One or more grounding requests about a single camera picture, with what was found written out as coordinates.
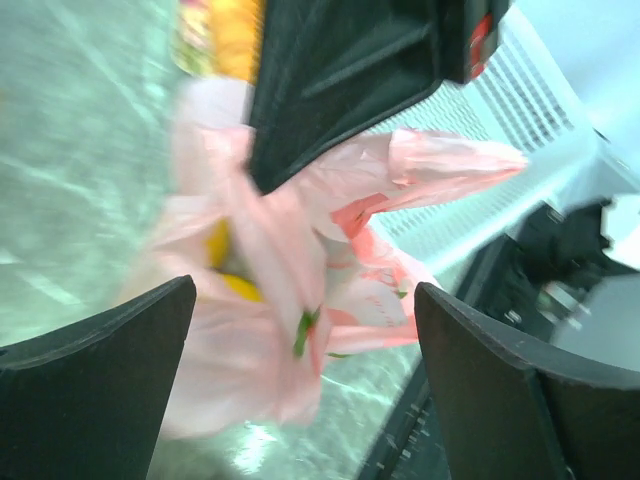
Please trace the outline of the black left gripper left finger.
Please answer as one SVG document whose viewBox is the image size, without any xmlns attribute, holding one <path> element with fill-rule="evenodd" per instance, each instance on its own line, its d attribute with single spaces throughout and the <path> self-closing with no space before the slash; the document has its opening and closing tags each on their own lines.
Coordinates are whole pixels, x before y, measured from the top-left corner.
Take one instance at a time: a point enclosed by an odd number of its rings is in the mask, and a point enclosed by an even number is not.
<svg viewBox="0 0 640 480">
<path fill-rule="evenodd" d="M 2 478 L 145 478 L 195 300 L 181 276 L 3 347 Z"/>
</svg>

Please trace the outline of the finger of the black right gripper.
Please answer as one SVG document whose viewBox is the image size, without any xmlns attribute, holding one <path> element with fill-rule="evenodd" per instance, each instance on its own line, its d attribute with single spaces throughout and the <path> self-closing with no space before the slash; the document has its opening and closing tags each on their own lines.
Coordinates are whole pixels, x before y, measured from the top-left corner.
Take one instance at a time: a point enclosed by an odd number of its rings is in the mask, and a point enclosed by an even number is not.
<svg viewBox="0 0 640 480">
<path fill-rule="evenodd" d="M 477 78 L 505 0 L 271 0 L 249 124 L 248 170 L 269 194 L 321 154 Z"/>
</svg>

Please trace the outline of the yellow banana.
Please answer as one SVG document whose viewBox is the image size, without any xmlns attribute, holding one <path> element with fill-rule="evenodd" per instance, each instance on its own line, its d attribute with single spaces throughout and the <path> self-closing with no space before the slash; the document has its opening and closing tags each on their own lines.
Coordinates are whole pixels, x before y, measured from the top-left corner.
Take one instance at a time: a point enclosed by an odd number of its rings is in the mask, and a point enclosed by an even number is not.
<svg viewBox="0 0 640 480">
<path fill-rule="evenodd" d="M 231 233 L 229 221 L 222 218 L 213 225 L 205 241 L 209 265 L 221 269 L 231 253 Z"/>
</svg>

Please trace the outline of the pink plastic grocery bag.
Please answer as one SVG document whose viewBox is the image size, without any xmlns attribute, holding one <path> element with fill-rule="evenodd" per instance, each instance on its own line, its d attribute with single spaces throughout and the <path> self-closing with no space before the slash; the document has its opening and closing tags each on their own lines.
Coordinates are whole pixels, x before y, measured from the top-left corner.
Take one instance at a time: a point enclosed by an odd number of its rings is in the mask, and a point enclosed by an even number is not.
<svg viewBox="0 0 640 480">
<path fill-rule="evenodd" d="M 502 143 L 398 129 L 347 140 L 261 195 L 246 168 L 252 94 L 248 83 L 219 76 L 181 89 L 172 125 L 176 190 L 121 291 L 128 299 L 179 275 L 195 283 L 162 425 L 175 438 L 244 421 L 308 421 L 327 364 L 414 343 L 413 294 L 430 274 L 370 218 L 466 197 L 527 165 Z M 222 218 L 231 253 L 214 269 L 205 241 Z M 220 273 L 250 281 L 264 302 L 240 298 Z"/>
</svg>

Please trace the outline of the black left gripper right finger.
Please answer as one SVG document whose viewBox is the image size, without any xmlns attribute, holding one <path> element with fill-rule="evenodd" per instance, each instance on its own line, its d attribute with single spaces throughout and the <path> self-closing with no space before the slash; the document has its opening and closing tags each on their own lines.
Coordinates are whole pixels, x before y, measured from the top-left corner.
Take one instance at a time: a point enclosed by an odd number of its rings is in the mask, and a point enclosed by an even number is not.
<svg viewBox="0 0 640 480">
<path fill-rule="evenodd" d="M 414 307 L 452 478 L 638 478 L 638 372 L 540 341 L 426 282 Z"/>
</svg>

